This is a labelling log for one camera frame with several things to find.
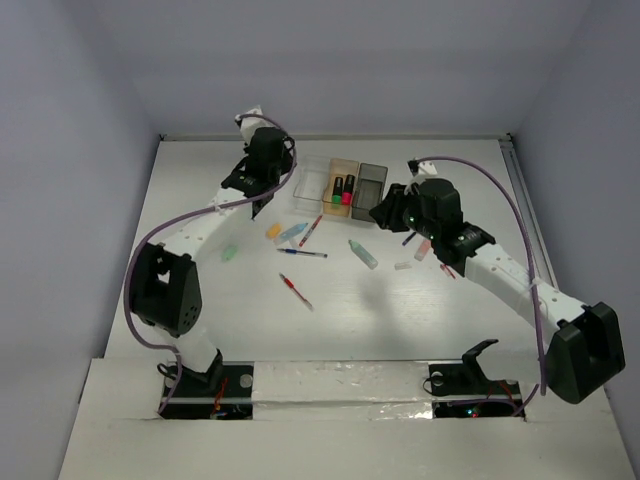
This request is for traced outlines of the pink highlighter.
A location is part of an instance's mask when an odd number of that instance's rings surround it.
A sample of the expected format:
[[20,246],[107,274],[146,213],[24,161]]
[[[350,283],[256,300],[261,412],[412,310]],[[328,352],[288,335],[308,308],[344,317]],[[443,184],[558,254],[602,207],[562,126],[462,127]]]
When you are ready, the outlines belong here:
[[344,180],[342,195],[341,195],[341,204],[342,205],[351,205],[353,191],[355,185],[355,176],[347,175]]

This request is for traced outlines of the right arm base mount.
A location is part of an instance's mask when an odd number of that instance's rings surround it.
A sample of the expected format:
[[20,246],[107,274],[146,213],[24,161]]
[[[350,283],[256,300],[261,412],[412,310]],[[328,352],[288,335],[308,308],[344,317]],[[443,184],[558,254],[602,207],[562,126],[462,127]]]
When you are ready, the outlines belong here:
[[422,388],[432,397],[436,419],[524,416],[519,384],[510,386],[506,379],[489,379],[478,362],[480,354],[497,342],[484,340],[464,352],[459,360],[429,365]]

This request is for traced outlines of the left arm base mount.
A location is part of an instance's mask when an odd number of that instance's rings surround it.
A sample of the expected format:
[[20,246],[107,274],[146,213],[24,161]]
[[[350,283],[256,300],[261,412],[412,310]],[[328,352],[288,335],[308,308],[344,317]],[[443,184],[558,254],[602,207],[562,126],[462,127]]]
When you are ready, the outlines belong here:
[[204,377],[185,369],[160,416],[167,420],[251,420],[252,364],[227,364],[210,389]]

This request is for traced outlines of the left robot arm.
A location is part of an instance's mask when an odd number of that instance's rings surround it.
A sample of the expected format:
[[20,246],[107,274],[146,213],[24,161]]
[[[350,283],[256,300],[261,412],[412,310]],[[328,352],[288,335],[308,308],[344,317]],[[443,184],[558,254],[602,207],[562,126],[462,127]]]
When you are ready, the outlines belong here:
[[222,381],[222,354],[199,319],[202,294],[198,263],[231,245],[236,230],[253,220],[273,199],[294,166],[294,140],[273,126],[257,128],[244,157],[221,183],[202,214],[153,244],[146,240],[132,265],[126,298],[128,311],[161,333],[180,354],[176,383],[186,380],[209,395]]

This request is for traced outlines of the red gel pen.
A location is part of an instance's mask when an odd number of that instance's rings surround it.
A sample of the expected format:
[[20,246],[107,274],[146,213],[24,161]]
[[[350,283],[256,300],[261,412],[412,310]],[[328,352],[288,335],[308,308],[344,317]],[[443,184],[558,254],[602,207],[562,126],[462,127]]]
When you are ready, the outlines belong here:
[[283,273],[279,273],[279,277],[282,282],[287,286],[287,288],[305,305],[305,307],[313,311],[314,307],[311,302],[298,290],[298,288],[294,285],[294,283]]

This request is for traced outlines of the blue gel pen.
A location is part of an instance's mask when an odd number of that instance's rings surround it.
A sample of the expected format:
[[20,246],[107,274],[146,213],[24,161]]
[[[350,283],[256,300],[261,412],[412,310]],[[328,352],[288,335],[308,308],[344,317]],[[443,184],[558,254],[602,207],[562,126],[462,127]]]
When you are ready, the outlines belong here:
[[321,252],[309,252],[309,251],[303,251],[303,250],[297,250],[297,249],[291,249],[291,248],[277,248],[276,251],[283,254],[287,254],[287,255],[299,255],[299,256],[317,257],[317,258],[323,258],[323,259],[328,258],[327,253],[321,253]]

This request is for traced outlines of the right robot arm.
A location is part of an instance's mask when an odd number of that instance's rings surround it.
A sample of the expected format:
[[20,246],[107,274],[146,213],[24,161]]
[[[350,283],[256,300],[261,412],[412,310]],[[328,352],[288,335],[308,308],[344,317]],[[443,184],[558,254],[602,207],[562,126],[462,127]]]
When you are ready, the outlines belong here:
[[520,265],[492,235],[465,220],[450,181],[394,184],[370,215],[383,230],[413,231],[429,240],[442,264],[532,325],[541,388],[579,404],[625,369],[614,309],[566,295],[539,279],[534,264]]

